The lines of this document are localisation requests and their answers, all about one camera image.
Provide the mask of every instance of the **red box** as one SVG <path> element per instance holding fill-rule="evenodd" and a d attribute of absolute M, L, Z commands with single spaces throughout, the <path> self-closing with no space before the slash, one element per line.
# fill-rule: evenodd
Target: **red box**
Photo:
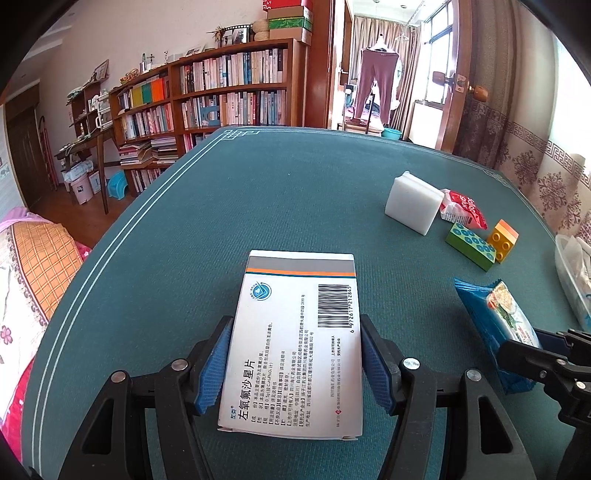
<path fill-rule="evenodd" d="M 262 0 L 262 9 L 265 11 L 283 7 L 306 7 L 312 11 L 312 0 Z"/>

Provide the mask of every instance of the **snack wrapper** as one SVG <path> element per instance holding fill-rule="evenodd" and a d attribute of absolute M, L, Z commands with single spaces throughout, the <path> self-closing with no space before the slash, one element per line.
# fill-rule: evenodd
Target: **snack wrapper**
<path fill-rule="evenodd" d="M 474 200 L 458 192 L 443 189 L 443 201 L 439 207 L 441 218 L 451 223 L 460 223 L 469 229 L 488 229 L 482 212 Z"/>
<path fill-rule="evenodd" d="M 487 287 L 479 287 L 457 278 L 454 279 L 454 284 L 495 363 L 505 393 L 527 392 L 534 388 L 533 380 L 501 370 L 496 363 L 499 347 L 507 340 L 541 348 L 535 330 L 517 305 L 507 285 L 497 280 Z"/>

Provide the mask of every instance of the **red snack package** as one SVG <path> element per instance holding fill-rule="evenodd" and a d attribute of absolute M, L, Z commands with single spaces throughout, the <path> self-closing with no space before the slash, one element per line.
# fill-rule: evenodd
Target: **red snack package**
<path fill-rule="evenodd" d="M 488 229 L 486 220 L 484 220 L 483 214 L 476 207 L 474 200 L 451 190 L 443 189 L 441 191 L 445 194 L 443 202 L 439 207 L 441 218 L 451 223 L 461 223 L 470 229 Z"/>

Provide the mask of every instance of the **woven basket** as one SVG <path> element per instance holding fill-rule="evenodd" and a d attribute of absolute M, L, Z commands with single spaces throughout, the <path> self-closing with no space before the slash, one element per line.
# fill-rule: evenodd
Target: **woven basket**
<path fill-rule="evenodd" d="M 255 41 L 269 40 L 269 32 L 259 32 L 255 34 Z"/>
<path fill-rule="evenodd" d="M 252 31 L 254 33 L 268 32 L 269 21 L 266 18 L 261 18 L 252 24 Z"/>

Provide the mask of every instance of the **green box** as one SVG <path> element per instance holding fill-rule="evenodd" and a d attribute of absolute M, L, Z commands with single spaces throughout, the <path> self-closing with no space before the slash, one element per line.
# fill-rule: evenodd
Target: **green box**
<path fill-rule="evenodd" d="M 277 28 L 305 28 L 312 31 L 312 22 L 304 17 L 274 18 L 269 20 L 269 30 Z"/>
<path fill-rule="evenodd" d="M 446 242 L 485 271 L 495 264 L 495 248 L 461 223 L 453 224 Z"/>

